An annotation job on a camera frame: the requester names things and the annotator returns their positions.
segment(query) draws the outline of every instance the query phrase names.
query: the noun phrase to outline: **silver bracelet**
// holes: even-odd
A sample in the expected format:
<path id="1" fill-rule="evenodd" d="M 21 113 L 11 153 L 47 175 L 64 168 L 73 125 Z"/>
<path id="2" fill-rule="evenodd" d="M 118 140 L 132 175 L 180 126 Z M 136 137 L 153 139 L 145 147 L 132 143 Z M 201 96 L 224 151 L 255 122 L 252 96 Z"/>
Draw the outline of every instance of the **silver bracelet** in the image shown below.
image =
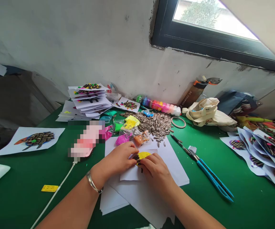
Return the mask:
<path id="1" fill-rule="evenodd" d="M 98 192 L 98 194 L 101 194 L 102 193 L 102 191 L 103 191 L 103 187 L 102 187 L 102 189 L 101 190 L 98 190 L 96 187 L 95 187 L 95 184 L 93 183 L 93 181 L 92 181 L 92 178 L 91 178 L 91 172 L 89 171 L 89 172 L 87 172 L 87 180 L 89 181 L 89 183 L 90 183 L 90 185 L 92 186 L 92 188 L 96 191 L 96 192 Z"/>

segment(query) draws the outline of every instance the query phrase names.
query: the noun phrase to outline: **plastic bag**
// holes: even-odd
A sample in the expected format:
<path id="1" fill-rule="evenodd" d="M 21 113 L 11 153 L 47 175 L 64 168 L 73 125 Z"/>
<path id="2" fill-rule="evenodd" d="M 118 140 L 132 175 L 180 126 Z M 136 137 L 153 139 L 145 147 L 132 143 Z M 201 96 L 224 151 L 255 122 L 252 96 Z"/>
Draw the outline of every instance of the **plastic bag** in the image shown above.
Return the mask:
<path id="1" fill-rule="evenodd" d="M 148 109 L 142 111 L 143 114 L 145 114 L 148 118 L 153 117 L 153 114 L 150 113 Z"/>
<path id="2" fill-rule="evenodd" d="M 108 115 L 108 116 L 113 116 L 117 113 L 117 111 L 108 111 L 108 112 L 105 112 L 104 114 L 105 115 Z"/>
<path id="3" fill-rule="evenodd" d="M 114 131 L 114 127 L 112 125 L 107 126 L 105 128 L 105 139 L 108 140 L 109 138 L 111 138 L 114 134 L 116 134 L 116 132 Z"/>
<path id="4" fill-rule="evenodd" d="M 119 100 L 122 97 L 122 95 L 120 93 L 118 93 L 118 90 L 113 83 L 110 82 L 107 85 L 107 88 L 110 89 L 110 90 L 107 90 L 107 99 L 108 100 L 115 101 L 115 100 Z"/>
<path id="5" fill-rule="evenodd" d="M 121 127 L 122 129 L 132 129 L 133 127 L 135 127 L 136 125 L 136 121 L 129 119 L 125 122 L 125 124 Z"/>
<path id="6" fill-rule="evenodd" d="M 111 121 L 111 116 L 103 116 L 99 120 L 105 121 L 105 123 L 109 123 Z"/>
<path id="7" fill-rule="evenodd" d="M 135 121 L 135 122 L 136 122 L 136 123 L 135 123 L 135 126 L 138 126 L 138 125 L 140 124 L 140 121 L 139 121 L 137 118 L 133 117 L 132 115 L 130 115 L 130 116 L 128 116 L 127 118 L 125 118 L 125 121 L 128 121 L 128 120 L 133 120 L 133 121 Z"/>
<path id="8" fill-rule="evenodd" d="M 123 119 L 121 120 L 114 120 L 113 121 L 113 127 L 115 132 L 119 132 L 124 125 L 125 121 Z"/>
<path id="9" fill-rule="evenodd" d="M 132 130 L 121 129 L 119 131 L 119 136 L 118 136 L 115 144 L 120 145 L 120 144 L 130 141 L 131 136 L 132 136 Z"/>
<path id="10" fill-rule="evenodd" d="M 134 143 L 137 147 L 140 147 L 145 142 L 150 140 L 150 137 L 149 137 L 150 134 L 148 130 L 141 132 L 138 130 L 137 127 L 134 127 L 132 134 L 133 134 Z"/>

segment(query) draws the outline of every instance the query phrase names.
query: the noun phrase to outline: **black window frame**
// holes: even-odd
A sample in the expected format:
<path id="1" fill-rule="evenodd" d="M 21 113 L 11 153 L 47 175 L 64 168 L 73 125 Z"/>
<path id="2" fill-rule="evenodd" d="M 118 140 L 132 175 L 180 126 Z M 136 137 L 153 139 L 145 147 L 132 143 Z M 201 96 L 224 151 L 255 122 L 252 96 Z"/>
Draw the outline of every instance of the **black window frame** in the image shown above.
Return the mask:
<path id="1" fill-rule="evenodd" d="M 259 41 L 173 21 L 177 4 L 159 0 L 152 45 L 275 71 L 275 55 Z"/>

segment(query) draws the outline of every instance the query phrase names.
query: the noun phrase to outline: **charging cable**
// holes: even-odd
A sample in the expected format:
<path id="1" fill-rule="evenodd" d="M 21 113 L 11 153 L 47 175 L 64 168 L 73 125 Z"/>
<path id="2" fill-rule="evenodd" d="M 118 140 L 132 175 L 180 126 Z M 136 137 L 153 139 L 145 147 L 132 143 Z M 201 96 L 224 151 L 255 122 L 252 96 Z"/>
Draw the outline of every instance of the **charging cable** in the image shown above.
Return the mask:
<path id="1" fill-rule="evenodd" d="M 63 183 L 65 182 L 65 180 L 67 179 L 67 177 L 69 176 L 69 174 L 71 173 L 72 169 L 74 168 L 74 166 L 78 163 L 78 161 L 76 160 L 76 158 L 74 159 L 75 161 L 73 162 L 73 165 L 70 169 L 70 171 L 68 172 L 67 176 L 64 178 L 64 180 L 61 182 L 61 184 L 59 185 L 59 187 L 57 188 L 57 190 L 55 191 L 54 195 L 52 196 L 52 198 L 50 199 L 50 201 L 48 202 L 48 204 L 46 205 L 46 207 L 44 208 L 44 210 L 41 212 L 41 214 L 39 215 L 39 217 L 37 218 L 37 220 L 35 221 L 35 223 L 32 225 L 32 227 L 30 229 L 33 229 L 35 227 L 35 225 L 37 224 L 37 222 L 40 220 L 40 218 L 42 217 L 42 215 L 44 214 L 44 212 L 46 211 L 46 209 L 48 208 L 48 206 L 50 205 L 50 203 L 52 202 L 52 200 L 54 199 L 55 195 L 57 194 L 57 192 L 59 191 L 59 189 L 61 188 L 61 186 L 63 185 Z"/>

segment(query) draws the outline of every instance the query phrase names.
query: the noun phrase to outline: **brown water bottle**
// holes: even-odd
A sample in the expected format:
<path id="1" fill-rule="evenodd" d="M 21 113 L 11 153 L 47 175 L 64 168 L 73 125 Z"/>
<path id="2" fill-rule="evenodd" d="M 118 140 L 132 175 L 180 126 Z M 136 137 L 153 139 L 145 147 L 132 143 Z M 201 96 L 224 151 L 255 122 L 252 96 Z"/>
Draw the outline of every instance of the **brown water bottle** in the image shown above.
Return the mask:
<path id="1" fill-rule="evenodd" d="M 205 87 L 210 85 L 217 85 L 222 80 L 219 78 L 209 78 L 206 81 L 195 81 L 193 86 L 189 89 L 188 93 L 180 103 L 180 108 L 189 108 L 203 93 Z"/>

